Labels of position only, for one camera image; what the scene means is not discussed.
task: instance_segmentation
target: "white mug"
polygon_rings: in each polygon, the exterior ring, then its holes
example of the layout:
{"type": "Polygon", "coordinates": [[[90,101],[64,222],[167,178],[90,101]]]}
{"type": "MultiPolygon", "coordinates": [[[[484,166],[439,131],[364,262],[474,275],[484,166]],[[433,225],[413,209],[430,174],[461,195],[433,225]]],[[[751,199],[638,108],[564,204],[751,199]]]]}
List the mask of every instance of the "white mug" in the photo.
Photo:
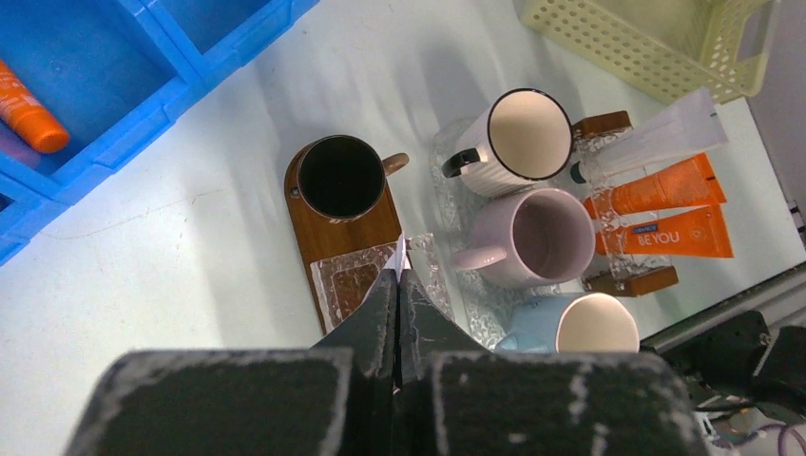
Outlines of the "white mug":
{"type": "Polygon", "coordinates": [[[553,98],[534,88],[502,95],[456,143],[442,165],[474,193],[497,197],[556,176],[573,146],[571,122],[553,98]]]}

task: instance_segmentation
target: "orange lotion tube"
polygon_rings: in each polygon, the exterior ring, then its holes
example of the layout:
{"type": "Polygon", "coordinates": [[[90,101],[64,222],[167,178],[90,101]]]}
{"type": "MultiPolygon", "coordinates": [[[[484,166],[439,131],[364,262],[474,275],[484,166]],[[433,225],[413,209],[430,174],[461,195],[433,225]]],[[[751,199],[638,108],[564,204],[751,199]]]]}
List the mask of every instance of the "orange lotion tube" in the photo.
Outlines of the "orange lotion tube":
{"type": "Polygon", "coordinates": [[[70,142],[67,130],[0,60],[0,119],[37,152],[52,154],[70,142]]]}
{"type": "Polygon", "coordinates": [[[639,255],[684,255],[732,258],[725,218],[718,205],[706,206],[674,217],[619,228],[596,235],[596,252],[639,255]]]}
{"type": "Polygon", "coordinates": [[[612,207],[613,212],[624,216],[726,201],[708,156],[699,154],[645,178],[607,190],[595,200],[588,198],[585,209],[592,219],[596,219],[594,205],[600,213],[612,207]]]}

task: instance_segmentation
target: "light blue mug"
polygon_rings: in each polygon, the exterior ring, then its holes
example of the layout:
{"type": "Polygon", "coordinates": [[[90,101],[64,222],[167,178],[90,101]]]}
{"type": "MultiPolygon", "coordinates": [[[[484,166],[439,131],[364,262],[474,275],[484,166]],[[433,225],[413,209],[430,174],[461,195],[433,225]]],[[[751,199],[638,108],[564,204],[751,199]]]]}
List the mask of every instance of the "light blue mug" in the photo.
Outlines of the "light blue mug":
{"type": "Polygon", "coordinates": [[[630,312],[604,294],[534,296],[515,309],[496,350],[637,352],[641,339],[630,312]]]}

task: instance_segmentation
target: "yellow plastic basket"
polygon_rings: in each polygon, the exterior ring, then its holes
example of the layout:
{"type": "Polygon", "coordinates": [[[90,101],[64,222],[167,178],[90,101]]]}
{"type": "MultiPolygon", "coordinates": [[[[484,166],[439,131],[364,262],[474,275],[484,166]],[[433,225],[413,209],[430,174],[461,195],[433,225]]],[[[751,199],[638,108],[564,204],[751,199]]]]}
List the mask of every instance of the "yellow plastic basket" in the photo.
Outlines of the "yellow plastic basket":
{"type": "Polygon", "coordinates": [[[521,21],[671,104],[761,90],[780,0],[527,0],[521,21]]]}

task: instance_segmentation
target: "black mug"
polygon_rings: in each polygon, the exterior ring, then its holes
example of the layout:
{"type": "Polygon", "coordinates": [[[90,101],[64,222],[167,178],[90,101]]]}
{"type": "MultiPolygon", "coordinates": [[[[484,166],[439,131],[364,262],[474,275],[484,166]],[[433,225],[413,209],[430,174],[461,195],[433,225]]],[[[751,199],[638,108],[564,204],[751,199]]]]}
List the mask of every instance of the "black mug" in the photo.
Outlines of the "black mug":
{"type": "Polygon", "coordinates": [[[322,138],[302,153],[291,196],[332,223],[359,219],[380,201],[386,177],[408,162],[403,153],[381,160],[369,144],[352,136],[322,138]]]}

